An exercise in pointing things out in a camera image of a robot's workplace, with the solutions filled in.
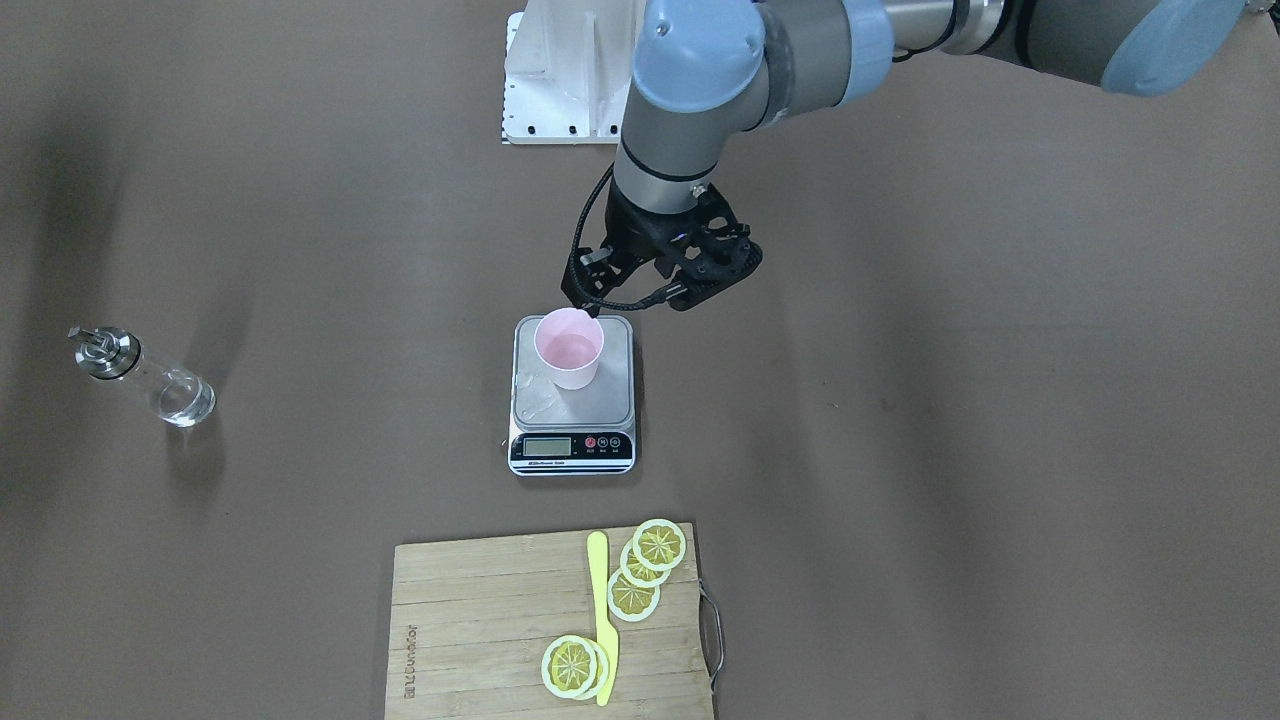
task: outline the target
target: lemon slice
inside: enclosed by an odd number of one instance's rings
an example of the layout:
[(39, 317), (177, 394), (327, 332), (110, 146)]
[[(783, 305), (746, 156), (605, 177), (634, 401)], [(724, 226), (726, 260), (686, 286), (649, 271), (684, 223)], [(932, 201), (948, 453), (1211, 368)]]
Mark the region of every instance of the lemon slice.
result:
[(655, 588), (662, 583), (666, 583), (667, 578), (671, 577), (671, 570), (659, 573), (645, 568), (635, 553), (631, 552), (631, 541), (627, 541), (627, 544), (622, 546), (622, 555), (618, 557), (618, 568), (622, 569), (622, 577), (637, 588)]
[(561, 635), (543, 653), (543, 684), (556, 697), (573, 698), (595, 683), (599, 661), (595, 643), (579, 635)]
[(595, 683), (591, 684), (591, 688), (585, 693), (575, 696), (573, 700), (594, 698), (600, 694), (600, 691), (604, 689), (604, 683), (609, 679), (609, 656), (604, 653), (604, 648), (600, 647), (600, 643), (593, 639), (588, 639), (586, 642), (591, 643), (591, 647), (595, 648)]
[(622, 569), (613, 571), (609, 578), (609, 593), (607, 601), (613, 616), (627, 623), (639, 623), (653, 615), (658, 607), (658, 598), (662, 597), (662, 588), (637, 588), (622, 577)]
[(671, 570), (685, 559), (685, 533), (671, 520), (645, 520), (631, 536), (636, 562), (657, 573)]

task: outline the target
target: wooden cutting board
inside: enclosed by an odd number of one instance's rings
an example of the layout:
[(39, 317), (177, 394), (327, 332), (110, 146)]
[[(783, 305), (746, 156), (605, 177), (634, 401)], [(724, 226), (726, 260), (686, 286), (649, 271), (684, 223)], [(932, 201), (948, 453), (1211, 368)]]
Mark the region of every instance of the wooden cutting board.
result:
[[(605, 707), (557, 698), (541, 682), (553, 639), (595, 637), (591, 530), (397, 547), (387, 720), (714, 720), (694, 527), (680, 527), (689, 551), (657, 610), (640, 623), (613, 619), (620, 671)], [(634, 530), (604, 530), (611, 574)]]

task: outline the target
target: bottle cap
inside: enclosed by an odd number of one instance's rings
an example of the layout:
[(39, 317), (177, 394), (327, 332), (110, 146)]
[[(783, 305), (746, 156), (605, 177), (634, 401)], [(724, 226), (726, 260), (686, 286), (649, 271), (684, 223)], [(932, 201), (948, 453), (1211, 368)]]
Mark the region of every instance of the bottle cap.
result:
[(86, 331), (78, 325), (67, 333), (67, 340), (78, 342), (76, 364), (81, 370), (100, 380), (113, 380), (133, 369), (142, 352), (142, 343), (120, 328)]

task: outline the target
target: digital kitchen scale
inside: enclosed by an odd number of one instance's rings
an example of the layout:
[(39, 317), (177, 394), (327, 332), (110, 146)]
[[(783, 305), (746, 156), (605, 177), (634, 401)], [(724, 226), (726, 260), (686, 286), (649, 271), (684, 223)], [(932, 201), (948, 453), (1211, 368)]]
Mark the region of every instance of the digital kitchen scale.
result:
[(609, 475), (636, 462), (635, 364), (631, 323), (600, 315), (604, 351), (581, 389), (552, 383), (534, 348), (541, 315), (516, 325), (507, 465), (517, 475)]

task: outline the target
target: pink cup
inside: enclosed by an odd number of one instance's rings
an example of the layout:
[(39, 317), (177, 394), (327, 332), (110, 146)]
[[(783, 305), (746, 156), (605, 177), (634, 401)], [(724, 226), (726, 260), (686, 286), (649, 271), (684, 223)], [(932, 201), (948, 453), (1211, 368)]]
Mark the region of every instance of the pink cup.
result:
[(595, 378), (604, 350), (604, 328), (586, 310), (561, 307), (538, 322), (534, 348), (550, 369), (553, 383), (579, 389)]

